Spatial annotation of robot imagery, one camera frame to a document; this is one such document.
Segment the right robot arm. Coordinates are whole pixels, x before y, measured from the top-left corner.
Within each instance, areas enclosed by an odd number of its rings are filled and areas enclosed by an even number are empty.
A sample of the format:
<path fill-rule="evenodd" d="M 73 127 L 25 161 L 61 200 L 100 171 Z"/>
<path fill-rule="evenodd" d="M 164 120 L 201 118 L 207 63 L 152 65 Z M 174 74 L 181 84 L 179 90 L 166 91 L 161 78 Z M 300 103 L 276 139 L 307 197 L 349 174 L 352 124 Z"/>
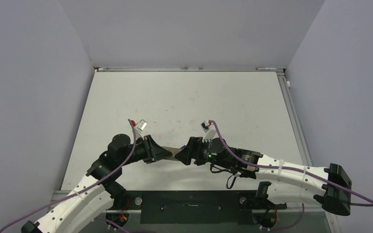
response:
<path fill-rule="evenodd" d="M 198 137 L 191 137 L 174 158 L 184 165 L 209 163 L 240 178 L 269 182 L 260 184 L 255 194 L 256 204 L 262 208 L 272 203 L 306 203 L 339 216 L 351 213 L 352 181 L 338 164 L 297 165 L 257 151 L 226 148 L 219 138 L 209 141 Z"/>

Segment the white grey remote control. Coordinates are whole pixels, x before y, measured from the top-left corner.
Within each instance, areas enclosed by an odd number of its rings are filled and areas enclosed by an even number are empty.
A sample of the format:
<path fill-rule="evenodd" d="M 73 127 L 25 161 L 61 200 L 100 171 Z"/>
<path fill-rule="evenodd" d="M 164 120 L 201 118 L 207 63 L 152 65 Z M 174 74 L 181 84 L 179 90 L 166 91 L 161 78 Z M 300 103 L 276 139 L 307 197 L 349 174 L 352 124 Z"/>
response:
<path fill-rule="evenodd" d="M 172 147 L 163 147 L 165 150 L 171 153 L 171 156 L 164 158 L 165 160 L 177 161 L 175 155 L 183 150 L 183 148 L 172 148 Z"/>

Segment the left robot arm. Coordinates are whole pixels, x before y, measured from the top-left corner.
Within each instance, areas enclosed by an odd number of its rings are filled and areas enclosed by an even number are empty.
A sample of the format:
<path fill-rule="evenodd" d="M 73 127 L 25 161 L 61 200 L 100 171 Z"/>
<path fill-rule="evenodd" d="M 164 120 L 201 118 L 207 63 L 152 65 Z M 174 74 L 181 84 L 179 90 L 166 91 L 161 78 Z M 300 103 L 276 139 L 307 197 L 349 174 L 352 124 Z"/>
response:
<path fill-rule="evenodd" d="M 126 190 L 116 181 L 124 165 L 138 161 L 149 164 L 172 156 L 172 151 L 158 145 L 150 135 L 136 136 L 131 142 L 129 136 L 117 134 L 75 188 L 53 202 L 54 208 L 39 220 L 26 222 L 21 232 L 79 232 L 104 210 L 125 204 Z"/>

